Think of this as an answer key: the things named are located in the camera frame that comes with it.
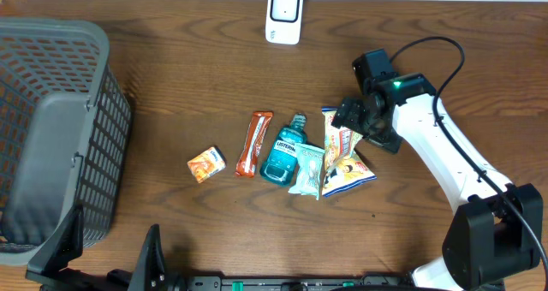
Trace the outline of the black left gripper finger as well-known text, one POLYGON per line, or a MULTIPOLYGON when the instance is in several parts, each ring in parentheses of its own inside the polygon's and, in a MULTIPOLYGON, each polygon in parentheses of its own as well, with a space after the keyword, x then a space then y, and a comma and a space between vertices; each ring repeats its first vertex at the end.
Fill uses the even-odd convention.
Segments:
POLYGON ((166 277, 166 265, 161 246, 160 227, 153 224, 147 234, 128 291, 160 290, 166 277))
POLYGON ((82 255, 83 231, 83 206, 74 205, 28 262, 25 278, 34 282, 58 278, 70 261, 82 255))

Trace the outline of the yellow chips snack bag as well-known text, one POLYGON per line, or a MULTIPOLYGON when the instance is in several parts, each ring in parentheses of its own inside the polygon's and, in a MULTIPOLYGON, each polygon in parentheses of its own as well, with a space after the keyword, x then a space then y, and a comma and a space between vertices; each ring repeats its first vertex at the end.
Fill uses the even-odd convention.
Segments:
POLYGON ((322 108, 325 117, 325 178, 321 189, 323 197, 342 193, 377 179, 355 151, 363 136, 349 128, 335 128, 331 125, 336 112, 334 107, 322 108))

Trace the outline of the pale green snack packet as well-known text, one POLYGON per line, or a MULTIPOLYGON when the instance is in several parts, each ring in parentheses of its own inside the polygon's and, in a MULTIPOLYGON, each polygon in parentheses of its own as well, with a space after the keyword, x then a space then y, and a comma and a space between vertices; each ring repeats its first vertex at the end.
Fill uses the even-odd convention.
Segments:
POLYGON ((319 200, 320 176, 325 150, 315 145, 298 143, 295 145, 299 165, 295 184, 289 189, 291 194, 313 196, 319 200))

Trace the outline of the teal Listerine mouthwash bottle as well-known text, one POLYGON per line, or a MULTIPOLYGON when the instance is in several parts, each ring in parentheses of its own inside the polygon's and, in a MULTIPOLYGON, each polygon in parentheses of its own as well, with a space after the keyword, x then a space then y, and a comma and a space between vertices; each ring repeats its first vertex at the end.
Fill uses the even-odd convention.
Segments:
POLYGON ((259 171, 265 180, 278 186, 288 186, 292 182, 297 165, 295 145, 307 142, 306 123, 306 116, 297 113, 289 125, 281 128, 259 171))

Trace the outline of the small orange tissue pack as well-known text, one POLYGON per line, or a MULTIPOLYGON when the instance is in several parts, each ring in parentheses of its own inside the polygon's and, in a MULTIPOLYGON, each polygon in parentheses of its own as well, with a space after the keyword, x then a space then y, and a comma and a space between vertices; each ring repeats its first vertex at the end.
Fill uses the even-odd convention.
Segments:
POLYGON ((222 153, 212 146, 188 161, 188 168, 198 183, 202 183, 226 168, 222 153))

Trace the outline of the orange red snack bar wrapper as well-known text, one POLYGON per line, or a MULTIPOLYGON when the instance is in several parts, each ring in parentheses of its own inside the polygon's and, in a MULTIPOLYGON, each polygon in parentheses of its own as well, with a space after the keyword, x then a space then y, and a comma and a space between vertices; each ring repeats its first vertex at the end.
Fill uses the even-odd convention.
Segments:
POLYGON ((271 111, 255 111, 247 128, 243 151, 236 164, 235 175, 253 178, 266 131, 270 125, 271 111))

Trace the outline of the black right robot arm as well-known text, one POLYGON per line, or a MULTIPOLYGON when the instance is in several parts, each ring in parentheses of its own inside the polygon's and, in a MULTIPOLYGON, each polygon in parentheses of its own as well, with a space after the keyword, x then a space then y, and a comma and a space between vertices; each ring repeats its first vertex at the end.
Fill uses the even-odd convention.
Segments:
POLYGON ((407 142, 444 191, 453 219, 441 257, 410 274, 420 290, 501 290, 506 277, 547 265, 543 199, 488 163, 420 73, 358 73, 363 98, 346 98, 331 126, 395 152, 407 142))

